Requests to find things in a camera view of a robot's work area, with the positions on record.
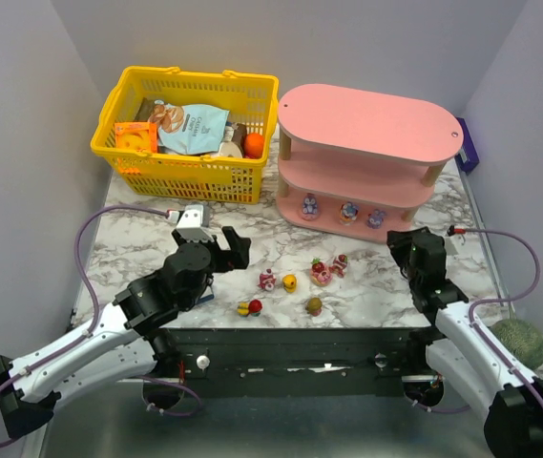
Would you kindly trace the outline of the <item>small purple bunny toy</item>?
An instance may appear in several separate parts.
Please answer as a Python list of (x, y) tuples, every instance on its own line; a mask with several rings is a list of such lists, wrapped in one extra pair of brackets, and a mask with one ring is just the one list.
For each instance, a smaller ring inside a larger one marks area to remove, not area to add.
[(371, 229), (380, 229), (384, 223), (386, 211), (374, 209), (366, 219), (366, 226)]

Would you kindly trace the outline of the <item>pink strawberry bear toy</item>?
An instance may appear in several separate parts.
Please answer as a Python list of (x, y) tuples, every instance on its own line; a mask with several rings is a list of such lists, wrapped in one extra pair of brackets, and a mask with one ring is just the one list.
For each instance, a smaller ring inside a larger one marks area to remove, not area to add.
[(348, 266), (348, 257), (345, 254), (340, 254), (334, 258), (334, 260), (331, 262), (329, 271), (339, 278), (343, 278), (345, 276), (345, 270)]

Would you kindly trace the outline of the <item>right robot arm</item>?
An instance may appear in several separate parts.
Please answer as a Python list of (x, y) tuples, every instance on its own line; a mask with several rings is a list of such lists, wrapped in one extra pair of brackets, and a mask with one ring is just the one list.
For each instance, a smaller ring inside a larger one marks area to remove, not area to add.
[(386, 236), (414, 306), (440, 332), (427, 345), (440, 373), (483, 423), (496, 457), (543, 457), (543, 379), (483, 324), (472, 302), (447, 277), (445, 240), (427, 227)]

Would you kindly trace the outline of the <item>purple bunny donut toy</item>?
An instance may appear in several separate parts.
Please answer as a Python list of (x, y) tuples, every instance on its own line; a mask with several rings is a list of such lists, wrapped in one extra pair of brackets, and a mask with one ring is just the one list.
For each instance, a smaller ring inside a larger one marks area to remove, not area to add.
[(303, 220), (315, 220), (320, 216), (318, 202), (313, 194), (307, 193), (304, 196), (300, 216)]

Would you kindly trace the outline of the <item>strawberry tart toy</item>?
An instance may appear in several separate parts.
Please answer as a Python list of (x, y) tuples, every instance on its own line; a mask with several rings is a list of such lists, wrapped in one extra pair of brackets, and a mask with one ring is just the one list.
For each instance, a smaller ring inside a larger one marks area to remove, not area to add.
[(332, 281), (332, 273), (319, 258), (311, 261), (310, 279), (318, 286), (327, 286)]

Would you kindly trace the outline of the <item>purple bunny cup toy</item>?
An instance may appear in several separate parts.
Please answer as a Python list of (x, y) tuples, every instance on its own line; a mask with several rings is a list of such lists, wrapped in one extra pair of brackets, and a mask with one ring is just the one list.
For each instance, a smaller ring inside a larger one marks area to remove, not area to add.
[(340, 223), (351, 225), (357, 220), (358, 214), (359, 206), (354, 202), (347, 201), (340, 208)]

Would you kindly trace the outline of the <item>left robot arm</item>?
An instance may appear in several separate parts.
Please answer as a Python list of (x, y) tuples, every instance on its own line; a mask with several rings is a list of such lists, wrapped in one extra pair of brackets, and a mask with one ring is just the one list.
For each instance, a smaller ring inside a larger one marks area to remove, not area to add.
[(172, 236), (177, 251), (151, 274), (131, 281), (90, 320), (32, 353), (0, 355), (0, 414), (14, 442), (44, 426), (77, 394), (124, 378), (147, 376), (172, 353), (164, 325), (194, 308), (217, 274), (244, 270), (251, 240), (231, 226), (216, 237)]

